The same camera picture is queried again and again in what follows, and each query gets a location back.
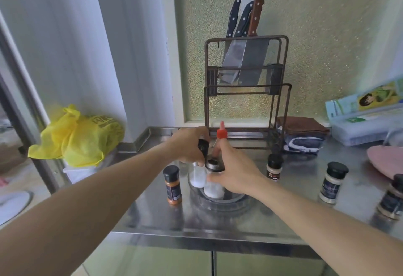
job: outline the forearm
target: forearm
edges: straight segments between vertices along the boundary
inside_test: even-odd
[[[162,143],[62,189],[3,228],[2,275],[70,275],[175,159],[167,146]]]
[[[274,211],[340,276],[400,275],[403,243],[265,177],[248,194]]]

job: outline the bottle label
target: bottle label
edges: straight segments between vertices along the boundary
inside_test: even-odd
[[[174,187],[166,187],[166,192],[168,193],[168,198],[171,201],[176,201],[178,199],[180,199],[182,197],[182,193],[181,193],[181,185],[178,184]]]
[[[267,177],[269,177],[269,178],[271,178],[272,180],[274,180],[275,182],[277,182],[278,180],[279,180],[279,178],[280,178],[280,174],[278,173],[278,174],[275,174],[275,173],[272,173],[272,172],[269,172],[269,171],[266,171],[267,173]]]
[[[323,194],[328,199],[336,199],[339,189],[340,185],[333,184],[332,182],[329,182],[327,179],[324,179],[320,193]]]
[[[382,201],[380,201],[380,207],[390,213],[400,216],[403,210],[403,199],[387,191],[382,198]]]

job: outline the knife rack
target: knife rack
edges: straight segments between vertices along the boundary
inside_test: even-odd
[[[271,40],[276,40],[279,42],[279,48],[277,51],[277,62],[273,64],[265,64],[263,66],[251,66],[251,67],[229,67],[229,66],[210,66],[209,65],[209,54],[208,48],[212,43],[225,41],[233,41],[237,39],[268,39],[268,44]],[[205,61],[205,87],[204,87],[204,123],[205,126],[209,128],[210,133],[215,133],[217,131],[217,127],[210,127],[210,110],[209,110],[209,99],[210,97],[217,97],[218,95],[270,95],[272,96],[270,110],[269,110],[269,124],[268,127],[262,128],[244,128],[244,127],[230,127],[226,128],[229,132],[228,139],[236,139],[231,138],[231,132],[234,133],[248,133],[248,139],[250,140],[261,140],[262,136],[268,141],[269,146],[271,146],[272,151],[281,151],[282,144],[284,143],[284,129],[281,132],[278,132],[276,129],[277,118],[279,115],[279,107],[280,107],[280,97],[283,87],[287,87],[287,96],[286,103],[284,108],[284,125],[287,119],[288,105],[290,100],[290,92],[292,85],[289,83],[283,83],[284,71],[285,71],[285,63],[287,59],[287,51],[288,51],[289,39],[285,35],[266,35],[266,36],[255,36],[255,37],[241,37],[241,38],[211,38],[208,39],[204,44],[204,61]],[[269,70],[281,69],[281,76],[276,79],[279,83],[277,84],[265,84],[265,85],[219,85],[219,71],[220,70],[266,70],[269,73]],[[262,88],[264,91],[260,92],[219,92],[219,88]],[[238,147],[240,149],[262,149],[262,147]]]

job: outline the person's left hand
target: person's left hand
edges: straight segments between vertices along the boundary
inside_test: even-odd
[[[203,153],[198,148],[200,136],[210,142],[210,135],[205,126],[197,128],[181,128],[175,132],[167,141],[172,150],[175,151],[176,158],[181,162],[199,162],[204,164]]]

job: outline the brown metal frame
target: brown metal frame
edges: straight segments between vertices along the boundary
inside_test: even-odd
[[[242,86],[242,85],[211,85],[209,82],[211,82],[211,78],[208,78],[208,71],[209,70],[216,70],[217,72],[219,70],[240,70],[239,67],[233,67],[233,66],[209,66],[208,62],[208,47],[209,44],[213,42],[217,42],[219,46],[219,42],[225,42],[225,41],[233,41],[237,39],[268,39],[268,42],[270,43],[270,40],[276,40],[279,42],[279,49],[278,49],[278,54],[277,54],[277,63],[276,64],[281,64],[283,66],[282,73],[281,73],[281,84],[271,84],[271,85],[250,85],[250,86]],[[287,86],[287,97],[286,97],[286,104],[285,104],[285,109],[284,109],[284,123],[286,122],[287,119],[287,112],[288,112],[288,105],[289,105],[289,99],[290,99],[290,92],[292,85],[289,83],[283,83],[283,78],[284,78],[284,71],[285,71],[285,63],[287,59],[287,51],[288,51],[288,44],[289,44],[289,39],[285,35],[266,35],[266,36],[256,36],[256,37],[241,37],[241,38],[212,38],[208,39],[205,44],[204,44],[204,55],[205,55],[205,83],[206,86],[204,87],[204,121],[205,121],[205,126],[209,128],[209,132],[215,132],[217,131],[218,128],[216,127],[210,127],[210,118],[209,118],[209,98],[210,96],[218,96],[218,95],[267,95],[267,92],[247,92],[247,93],[239,93],[239,92],[218,92],[218,88],[255,88],[255,87],[262,87],[262,88],[268,88],[271,86],[279,86],[279,94],[278,95],[273,95],[272,101],[271,101],[271,106],[270,106],[270,113],[269,113],[269,126],[267,128],[241,128],[241,127],[233,127],[233,128],[227,128],[228,132],[258,132],[258,133],[263,133],[264,135],[270,136],[274,135],[276,133],[276,123],[277,123],[277,118],[279,114],[279,107],[280,107],[280,97],[281,97],[281,92],[282,88],[284,86]],[[267,69],[269,65],[263,65],[263,66],[251,66],[251,67],[242,67],[242,70],[253,70],[253,69]],[[209,89],[216,89],[215,94],[211,94],[211,90]],[[274,108],[274,102],[275,98],[277,96],[277,106],[276,106],[276,111],[275,111],[275,116],[274,116],[274,121],[272,124],[272,118],[273,118],[273,108]],[[262,139],[261,137],[248,137],[248,139]],[[281,131],[280,137],[279,137],[279,144],[283,143],[284,139],[284,130]],[[248,147],[248,149],[261,149],[261,147]]]

